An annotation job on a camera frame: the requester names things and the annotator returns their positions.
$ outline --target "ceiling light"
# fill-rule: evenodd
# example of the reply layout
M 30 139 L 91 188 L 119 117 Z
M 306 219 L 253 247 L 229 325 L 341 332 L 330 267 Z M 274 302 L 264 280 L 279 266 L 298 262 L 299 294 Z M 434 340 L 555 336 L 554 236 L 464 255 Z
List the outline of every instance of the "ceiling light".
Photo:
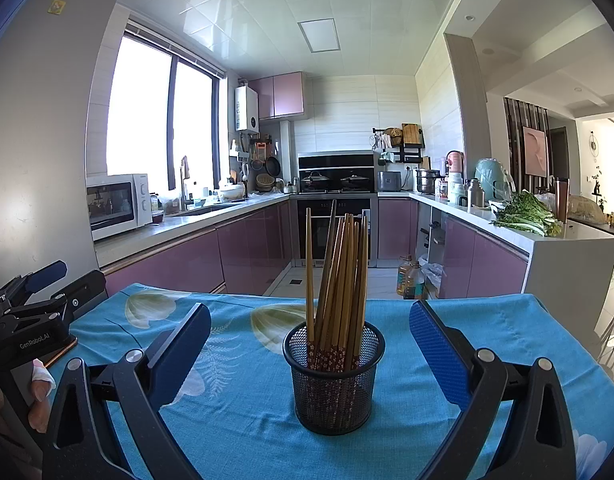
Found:
M 333 18 L 299 22 L 298 26 L 301 28 L 305 41 L 312 52 L 340 50 L 336 24 Z

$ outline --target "mint green appliance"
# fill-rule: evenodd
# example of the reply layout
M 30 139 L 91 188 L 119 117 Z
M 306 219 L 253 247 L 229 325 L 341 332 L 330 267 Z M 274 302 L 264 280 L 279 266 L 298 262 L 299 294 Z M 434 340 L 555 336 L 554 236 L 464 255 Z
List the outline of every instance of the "mint green appliance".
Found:
M 481 158 L 476 164 L 475 178 L 485 191 L 485 200 L 510 200 L 516 191 L 514 181 L 495 158 Z

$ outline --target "window frame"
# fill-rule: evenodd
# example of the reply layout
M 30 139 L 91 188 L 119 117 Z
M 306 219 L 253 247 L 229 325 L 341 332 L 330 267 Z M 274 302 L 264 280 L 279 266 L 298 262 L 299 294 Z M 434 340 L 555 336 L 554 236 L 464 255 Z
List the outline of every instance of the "window frame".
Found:
M 146 46 L 155 48 L 164 52 L 168 56 L 171 56 L 171 66 L 169 68 L 169 88 L 167 91 L 167 127 L 165 129 L 165 141 L 167 145 L 167 152 L 165 154 L 167 158 L 167 184 L 169 190 L 176 189 L 176 168 L 174 165 L 174 92 L 176 89 L 176 72 L 178 69 L 178 63 L 181 62 L 194 70 L 202 72 L 212 80 L 212 118 L 211 118 L 211 134 L 210 141 L 212 143 L 212 170 L 213 170 L 213 188 L 218 189 L 218 183 L 220 181 L 220 146 L 219 146 L 219 134 L 218 134 L 218 110 L 219 110 L 219 84 L 220 79 L 214 74 L 203 70 L 198 65 L 190 62 L 178 54 L 172 53 L 170 50 L 163 48 L 162 46 L 153 43 L 145 38 L 135 35 L 129 30 L 123 33 L 123 38 L 129 38 L 132 41 L 143 43 Z

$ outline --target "black mesh cup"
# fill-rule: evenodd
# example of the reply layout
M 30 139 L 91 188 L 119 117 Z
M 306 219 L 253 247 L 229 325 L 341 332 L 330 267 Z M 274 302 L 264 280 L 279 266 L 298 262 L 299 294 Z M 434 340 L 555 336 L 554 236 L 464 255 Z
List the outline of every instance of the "black mesh cup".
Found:
M 348 372 L 321 372 L 307 367 L 307 329 L 295 327 L 283 342 L 292 367 L 293 398 L 300 423 L 314 433 L 340 435 L 360 428 L 372 411 L 376 364 L 385 353 L 385 338 L 365 323 L 359 365 Z

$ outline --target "water heater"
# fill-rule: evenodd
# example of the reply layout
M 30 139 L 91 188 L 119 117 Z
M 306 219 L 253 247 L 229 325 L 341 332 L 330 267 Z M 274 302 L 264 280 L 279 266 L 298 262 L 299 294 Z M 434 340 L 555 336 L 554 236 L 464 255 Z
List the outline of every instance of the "water heater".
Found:
M 236 130 L 258 133 L 258 94 L 248 86 L 236 89 Z

